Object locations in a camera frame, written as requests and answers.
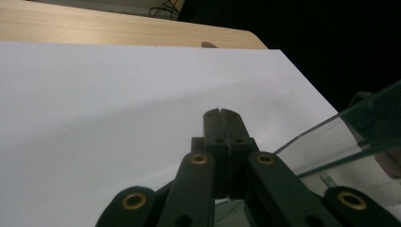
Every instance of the screw hole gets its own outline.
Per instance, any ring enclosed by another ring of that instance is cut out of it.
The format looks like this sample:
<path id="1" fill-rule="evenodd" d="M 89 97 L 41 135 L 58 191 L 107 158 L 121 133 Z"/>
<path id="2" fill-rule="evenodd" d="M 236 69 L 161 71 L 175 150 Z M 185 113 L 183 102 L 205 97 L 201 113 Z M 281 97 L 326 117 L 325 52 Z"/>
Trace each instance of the screw hole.
<path id="1" fill-rule="evenodd" d="M 176 227 L 189 227 L 192 225 L 192 218 L 189 216 L 179 216 L 175 221 Z"/>
<path id="2" fill-rule="evenodd" d="M 274 159 L 266 154 L 261 154 L 257 157 L 257 161 L 261 164 L 272 164 L 274 163 Z"/>
<path id="3" fill-rule="evenodd" d="M 136 210 L 145 205 L 147 196 L 143 193 L 132 193 L 124 198 L 122 206 L 126 210 Z"/>
<path id="4" fill-rule="evenodd" d="M 366 202 L 359 196 L 350 192 L 341 192 L 338 194 L 340 202 L 355 210 L 364 210 L 367 207 Z"/>
<path id="5" fill-rule="evenodd" d="M 324 226 L 324 223 L 320 218 L 318 218 L 316 216 L 312 216 L 312 215 L 306 216 L 305 222 L 310 227 L 323 227 Z"/>
<path id="6" fill-rule="evenodd" d="M 193 164 L 205 164 L 207 162 L 207 158 L 204 155 L 197 154 L 191 157 L 191 162 Z"/>

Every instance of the wooden table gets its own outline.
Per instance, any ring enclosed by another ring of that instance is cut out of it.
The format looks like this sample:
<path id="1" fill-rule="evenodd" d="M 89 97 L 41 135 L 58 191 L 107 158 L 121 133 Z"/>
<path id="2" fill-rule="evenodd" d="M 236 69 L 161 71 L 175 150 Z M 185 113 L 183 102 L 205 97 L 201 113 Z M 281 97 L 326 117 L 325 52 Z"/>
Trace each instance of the wooden table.
<path id="1" fill-rule="evenodd" d="M 17 0 L 0 0 L 0 40 L 266 49 L 249 31 Z"/>

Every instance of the brass insert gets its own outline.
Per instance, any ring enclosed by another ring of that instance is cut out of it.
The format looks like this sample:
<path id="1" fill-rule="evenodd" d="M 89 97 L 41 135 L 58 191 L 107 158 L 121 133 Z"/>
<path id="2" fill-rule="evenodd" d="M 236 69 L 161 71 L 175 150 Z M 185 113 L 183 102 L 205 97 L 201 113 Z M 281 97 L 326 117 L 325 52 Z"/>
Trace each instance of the brass insert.
<path id="1" fill-rule="evenodd" d="M 338 198 L 342 204 L 355 210 L 364 210 L 368 206 L 361 197 L 351 192 L 341 192 L 338 194 Z"/>
<path id="2" fill-rule="evenodd" d="M 207 158 L 204 155 L 196 154 L 191 157 L 191 163 L 202 165 L 202 164 L 207 163 Z"/>
<path id="3" fill-rule="evenodd" d="M 261 164 L 270 165 L 270 164 L 274 163 L 274 159 L 272 156 L 270 156 L 268 154 L 261 154 L 261 155 L 257 156 L 257 162 L 259 162 Z"/>
<path id="4" fill-rule="evenodd" d="M 121 205 L 126 210 L 137 210 L 145 205 L 147 196 L 143 193 L 132 193 L 124 198 Z"/>

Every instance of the transparent acrylic cover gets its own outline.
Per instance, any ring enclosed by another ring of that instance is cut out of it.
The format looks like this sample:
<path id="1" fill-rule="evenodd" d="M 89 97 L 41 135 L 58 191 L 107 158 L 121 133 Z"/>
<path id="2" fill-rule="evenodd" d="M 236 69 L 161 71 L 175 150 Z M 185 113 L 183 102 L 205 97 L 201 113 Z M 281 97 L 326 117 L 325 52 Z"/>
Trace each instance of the transparent acrylic cover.
<path id="1" fill-rule="evenodd" d="M 401 80 L 275 153 L 311 191 L 353 187 L 401 220 Z"/>

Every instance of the cable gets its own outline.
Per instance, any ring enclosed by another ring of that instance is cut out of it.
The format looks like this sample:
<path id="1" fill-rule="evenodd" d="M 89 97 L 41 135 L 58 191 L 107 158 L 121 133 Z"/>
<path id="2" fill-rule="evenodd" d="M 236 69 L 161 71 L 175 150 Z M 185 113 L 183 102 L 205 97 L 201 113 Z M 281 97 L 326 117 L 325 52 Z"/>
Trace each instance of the cable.
<path id="1" fill-rule="evenodd" d="M 167 0 L 167 1 L 165 1 L 165 2 L 163 3 L 163 8 L 160 8 L 160 7 L 150 8 L 150 9 L 149 9 L 149 12 L 148 12 L 148 13 L 149 13 L 149 16 L 152 17 L 152 18 L 154 18 L 154 17 L 157 15 L 157 13 L 159 13 L 159 12 L 162 10 L 162 11 L 167 11 L 167 12 L 169 12 L 169 13 L 170 13 L 170 20 L 173 20 L 173 14 L 176 15 L 177 17 L 178 17 L 179 14 L 180 14 L 180 11 L 177 10 L 177 9 L 175 8 L 175 5 L 176 5 L 177 1 L 178 1 L 178 0 L 176 0 L 176 1 L 174 2 L 174 4 L 173 4 L 172 2 L 170 2 L 170 0 Z"/>

